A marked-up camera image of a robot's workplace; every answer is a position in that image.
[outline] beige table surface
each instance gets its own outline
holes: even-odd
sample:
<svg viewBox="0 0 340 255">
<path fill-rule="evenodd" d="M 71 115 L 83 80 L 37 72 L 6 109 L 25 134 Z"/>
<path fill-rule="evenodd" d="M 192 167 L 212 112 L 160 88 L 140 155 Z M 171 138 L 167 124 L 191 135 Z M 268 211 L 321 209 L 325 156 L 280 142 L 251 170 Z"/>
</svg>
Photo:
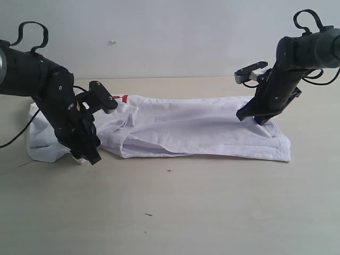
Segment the beige table surface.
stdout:
<svg viewBox="0 0 340 255">
<path fill-rule="evenodd" d="M 101 82 L 157 98 L 254 93 L 232 77 Z M 275 118 L 291 163 L 101 150 L 95 166 L 48 164 L 32 161 L 21 137 L 0 150 L 0 254 L 340 254 L 340 79 L 299 87 Z M 30 102 L 0 96 L 1 144 L 23 128 Z"/>
</svg>

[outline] folded cloth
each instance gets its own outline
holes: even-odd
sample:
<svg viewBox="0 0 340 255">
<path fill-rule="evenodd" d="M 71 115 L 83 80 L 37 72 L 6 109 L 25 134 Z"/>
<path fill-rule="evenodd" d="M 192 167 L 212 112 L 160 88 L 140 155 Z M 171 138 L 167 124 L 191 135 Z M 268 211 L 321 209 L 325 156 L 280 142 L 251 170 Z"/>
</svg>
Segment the folded cloth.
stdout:
<svg viewBox="0 0 340 255">
<path fill-rule="evenodd" d="M 156 99 L 115 96 L 118 108 L 94 114 L 101 147 L 123 158 L 193 154 L 239 156 L 290 162 L 290 141 L 273 121 L 240 122 L 236 111 L 250 97 Z M 37 110 L 32 104 L 31 117 Z M 54 162 L 70 150 L 58 143 L 42 113 L 30 126 L 28 154 Z"/>
</svg>

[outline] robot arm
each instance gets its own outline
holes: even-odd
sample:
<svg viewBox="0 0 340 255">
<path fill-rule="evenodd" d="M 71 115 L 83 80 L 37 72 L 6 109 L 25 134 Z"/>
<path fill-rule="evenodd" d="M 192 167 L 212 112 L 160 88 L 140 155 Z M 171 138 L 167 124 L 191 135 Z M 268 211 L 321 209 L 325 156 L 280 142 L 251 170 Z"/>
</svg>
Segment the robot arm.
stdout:
<svg viewBox="0 0 340 255">
<path fill-rule="evenodd" d="M 313 15 L 320 29 L 319 32 L 311 33 L 307 27 L 298 24 L 297 18 L 301 12 Z M 305 32 L 301 37 L 284 37 L 279 41 L 276 63 L 272 69 L 262 75 L 255 75 L 254 70 L 267 65 L 266 62 L 258 62 L 235 72 L 238 84 L 245 84 L 250 80 L 258 82 L 255 96 L 236 113 L 240 121 L 254 116 L 255 121 L 263 125 L 270 118 L 280 114 L 295 97 L 301 94 L 297 88 L 301 79 L 306 80 L 315 70 L 321 70 L 321 73 L 310 79 L 320 77 L 323 68 L 340 67 L 340 29 L 323 26 L 319 16 L 312 10 L 297 12 L 294 16 L 294 24 Z"/>
<path fill-rule="evenodd" d="M 11 49 L 22 40 L 23 27 L 28 23 L 43 28 L 43 43 L 27 53 Z M 76 159 L 84 158 L 95 164 L 101 157 L 93 113 L 103 109 L 109 114 L 118 104 L 98 81 L 90 82 L 89 91 L 75 95 L 73 74 L 36 53 L 47 43 L 47 28 L 32 21 L 19 26 L 15 43 L 0 40 L 0 94 L 31 97 L 53 127 L 58 141 L 70 148 Z"/>
</svg>

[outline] white wall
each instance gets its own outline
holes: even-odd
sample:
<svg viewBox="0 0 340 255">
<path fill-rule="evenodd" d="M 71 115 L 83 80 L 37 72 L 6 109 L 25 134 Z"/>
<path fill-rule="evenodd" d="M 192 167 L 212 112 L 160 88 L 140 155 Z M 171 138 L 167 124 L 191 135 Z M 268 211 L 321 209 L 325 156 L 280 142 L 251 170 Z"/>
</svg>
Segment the white wall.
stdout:
<svg viewBox="0 0 340 255">
<path fill-rule="evenodd" d="M 15 41 L 23 21 L 45 24 L 50 41 L 40 52 L 77 78 L 231 75 L 273 64 L 279 39 L 301 34 L 292 19 L 306 8 L 340 27 L 340 1 L 2 0 L 0 38 Z M 21 50 L 40 43 L 40 29 L 29 26 Z"/>
</svg>

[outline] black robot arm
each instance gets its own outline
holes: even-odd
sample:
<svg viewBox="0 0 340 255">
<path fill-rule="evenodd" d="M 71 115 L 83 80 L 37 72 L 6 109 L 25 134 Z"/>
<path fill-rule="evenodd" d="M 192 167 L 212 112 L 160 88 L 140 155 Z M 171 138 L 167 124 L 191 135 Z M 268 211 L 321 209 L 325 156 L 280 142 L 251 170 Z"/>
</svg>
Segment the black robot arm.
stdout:
<svg viewBox="0 0 340 255">
<path fill-rule="evenodd" d="M 23 27 L 28 23 L 43 28 L 43 43 L 26 53 L 10 48 L 20 43 Z M 117 102 L 99 81 L 90 82 L 89 91 L 75 95 L 73 74 L 36 53 L 36 49 L 47 43 L 47 28 L 33 21 L 19 26 L 15 43 L 0 40 L 0 94 L 32 97 L 53 127 L 58 141 L 70 148 L 76 159 L 84 158 L 95 164 L 101 157 L 97 151 L 100 140 L 93 113 L 103 109 L 109 114 L 117 107 Z"/>
<path fill-rule="evenodd" d="M 297 18 L 301 12 L 312 14 L 319 32 L 311 33 L 307 27 L 298 24 Z M 255 70 L 267 65 L 266 62 L 258 62 L 235 72 L 236 83 L 246 85 L 245 83 L 250 80 L 258 82 L 255 86 L 255 96 L 237 111 L 239 120 L 254 116 L 258 124 L 266 123 L 270 118 L 280 114 L 294 98 L 301 94 L 297 88 L 301 80 L 317 85 L 330 84 L 330 82 L 314 83 L 307 79 L 319 78 L 324 68 L 340 67 L 340 29 L 323 26 L 319 16 L 312 10 L 297 12 L 294 16 L 294 24 L 305 32 L 301 37 L 284 37 L 279 41 L 276 63 L 272 69 L 256 75 Z M 321 70 L 320 74 L 309 77 L 308 75 L 315 70 Z"/>
</svg>

